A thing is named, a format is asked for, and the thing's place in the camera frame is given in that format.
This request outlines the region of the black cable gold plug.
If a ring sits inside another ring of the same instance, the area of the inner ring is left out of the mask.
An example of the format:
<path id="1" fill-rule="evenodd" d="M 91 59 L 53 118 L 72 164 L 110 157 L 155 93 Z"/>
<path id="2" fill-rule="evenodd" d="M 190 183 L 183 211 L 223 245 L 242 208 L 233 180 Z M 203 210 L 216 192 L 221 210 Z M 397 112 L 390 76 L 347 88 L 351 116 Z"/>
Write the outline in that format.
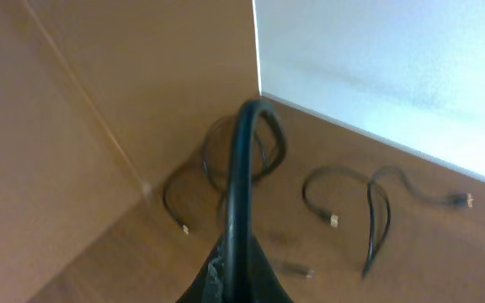
<path id="1" fill-rule="evenodd" d="M 469 193 L 457 193 L 457 194 L 447 194 L 445 196 L 433 197 L 425 194 L 421 189 L 417 188 L 408 178 L 407 174 L 397 166 L 384 166 L 380 167 L 373 175 L 370 177 L 354 170 L 351 167 L 344 165 L 326 165 L 322 167 L 317 167 L 312 170 L 309 175 L 307 175 L 303 181 L 301 187 L 301 197 L 304 205 L 322 222 L 328 224 L 331 227 L 336 228 L 339 223 L 339 218 L 331 210 L 324 208 L 322 206 L 315 205 L 310 196 L 309 188 L 313 181 L 318 178 L 328 175 L 328 174 L 340 174 L 347 178 L 352 178 L 365 186 L 366 191 L 366 202 L 369 211 L 369 236 L 367 244 L 367 253 L 365 257 L 364 266 L 361 271 L 361 277 L 364 279 L 365 276 L 370 272 L 372 265 L 376 259 L 376 256 L 383 247 L 386 238 L 388 236 L 391 223 L 392 223 L 392 208 L 389 197 L 386 190 L 378 184 L 377 180 L 379 178 L 385 177 L 386 175 L 395 174 L 397 178 L 401 181 L 403 187 L 419 201 L 427 205 L 439 205 L 453 208 L 472 208 L 474 198 L 472 194 Z M 376 207 L 375 202 L 377 199 L 381 199 L 385 205 L 386 210 L 386 221 L 383 227 L 381 237 L 376 239 Z"/>

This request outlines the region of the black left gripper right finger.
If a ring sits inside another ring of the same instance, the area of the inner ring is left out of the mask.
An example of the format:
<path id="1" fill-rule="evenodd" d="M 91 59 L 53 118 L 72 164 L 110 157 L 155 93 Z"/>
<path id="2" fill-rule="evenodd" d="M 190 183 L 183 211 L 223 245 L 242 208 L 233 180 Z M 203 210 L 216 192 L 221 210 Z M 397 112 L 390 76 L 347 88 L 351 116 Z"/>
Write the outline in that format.
<path id="1" fill-rule="evenodd" d="M 293 303 L 280 284 L 256 237 L 250 242 L 248 276 L 253 303 Z"/>

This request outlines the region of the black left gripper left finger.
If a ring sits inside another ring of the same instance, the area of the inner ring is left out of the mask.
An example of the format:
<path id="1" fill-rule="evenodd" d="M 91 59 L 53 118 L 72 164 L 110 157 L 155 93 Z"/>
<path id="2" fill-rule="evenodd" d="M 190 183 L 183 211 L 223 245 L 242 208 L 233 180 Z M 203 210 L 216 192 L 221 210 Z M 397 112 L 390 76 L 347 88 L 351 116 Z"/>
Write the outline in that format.
<path id="1" fill-rule="evenodd" d="M 224 238 L 220 237 L 189 288 L 177 303 L 222 303 L 224 290 Z"/>

